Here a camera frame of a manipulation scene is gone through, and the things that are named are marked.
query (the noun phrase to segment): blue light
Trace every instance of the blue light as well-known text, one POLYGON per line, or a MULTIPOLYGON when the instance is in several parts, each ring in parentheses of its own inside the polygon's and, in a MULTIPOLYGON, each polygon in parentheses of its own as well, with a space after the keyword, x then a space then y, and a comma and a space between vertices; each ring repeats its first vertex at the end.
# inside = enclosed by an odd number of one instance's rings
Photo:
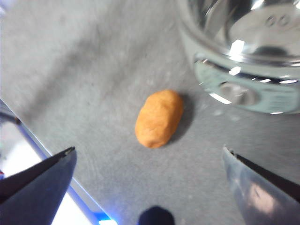
POLYGON ((100 220, 99 225, 118 225, 118 224, 113 219, 108 219, 108 220, 100 220))

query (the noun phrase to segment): gray carpet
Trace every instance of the gray carpet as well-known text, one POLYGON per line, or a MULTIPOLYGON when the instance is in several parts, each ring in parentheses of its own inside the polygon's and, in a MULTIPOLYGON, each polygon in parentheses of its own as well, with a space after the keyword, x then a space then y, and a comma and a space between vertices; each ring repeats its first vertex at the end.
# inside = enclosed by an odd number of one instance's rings
POLYGON ((172 0, 19 1, 1 21, 1 98, 52 153, 76 147, 75 177, 119 225, 152 205, 177 225, 240 225, 223 145, 299 182, 300 123, 208 97, 175 10, 172 0), (149 150, 135 120, 167 88, 185 112, 171 142, 149 150))

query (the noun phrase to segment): dark object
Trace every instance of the dark object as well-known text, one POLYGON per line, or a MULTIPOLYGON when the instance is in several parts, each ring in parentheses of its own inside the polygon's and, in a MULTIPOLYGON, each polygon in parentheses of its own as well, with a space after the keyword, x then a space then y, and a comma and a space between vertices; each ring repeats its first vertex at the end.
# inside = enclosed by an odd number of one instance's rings
POLYGON ((138 225, 175 225, 175 222, 169 211, 154 206, 141 214, 138 225))
POLYGON ((247 225, 299 225, 300 186, 224 149, 229 187, 247 225))
POLYGON ((0 180, 1 225, 50 225, 76 164, 74 147, 0 180))

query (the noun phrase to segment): play dough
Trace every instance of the play dough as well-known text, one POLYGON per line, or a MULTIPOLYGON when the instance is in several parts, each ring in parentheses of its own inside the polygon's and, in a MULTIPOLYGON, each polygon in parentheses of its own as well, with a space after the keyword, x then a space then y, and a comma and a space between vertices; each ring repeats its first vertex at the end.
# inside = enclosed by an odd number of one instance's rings
POLYGON ((173 90, 162 90, 150 95, 135 124, 135 135, 140 144, 158 148, 166 144, 176 131, 183 113, 183 101, 173 90))

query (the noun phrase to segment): white light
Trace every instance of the white light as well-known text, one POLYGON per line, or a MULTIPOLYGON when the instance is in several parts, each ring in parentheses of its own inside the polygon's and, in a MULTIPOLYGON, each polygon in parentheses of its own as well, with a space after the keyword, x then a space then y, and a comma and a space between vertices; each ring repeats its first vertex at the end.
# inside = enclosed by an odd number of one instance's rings
POLYGON ((262 80, 262 81, 260 81, 260 82, 266 83, 266 82, 269 82, 269 81, 271 81, 271 80, 270 80, 270 79, 265 79, 265 80, 262 80))
POLYGON ((109 220, 100 220, 99 225, 118 225, 116 221, 109 219, 109 220))
POLYGON ((283 112, 271 112, 270 114, 283 114, 283 112))
POLYGON ((231 44, 229 54, 233 55, 233 56, 240 54, 243 51, 244 44, 245 44, 244 41, 241 41, 241 40, 237 39, 236 41, 234 41, 231 44))
POLYGON ((296 83, 297 80, 286 80, 286 81, 280 81, 279 83, 296 83))
POLYGON ((214 99, 218 100, 219 102, 222 102, 226 105, 230 104, 231 101, 228 101, 226 98, 223 98, 219 95, 217 95, 216 93, 210 93, 210 96, 212 96, 214 99))
POLYGON ((300 1, 295 5, 295 7, 300 9, 300 1))
POLYGON ((257 1, 253 4, 251 10, 260 7, 260 6, 263 4, 263 1, 264 1, 264 0, 257 0, 257 1))
POLYGON ((229 74, 232 76, 237 75, 240 72, 240 67, 234 67, 229 71, 229 74))

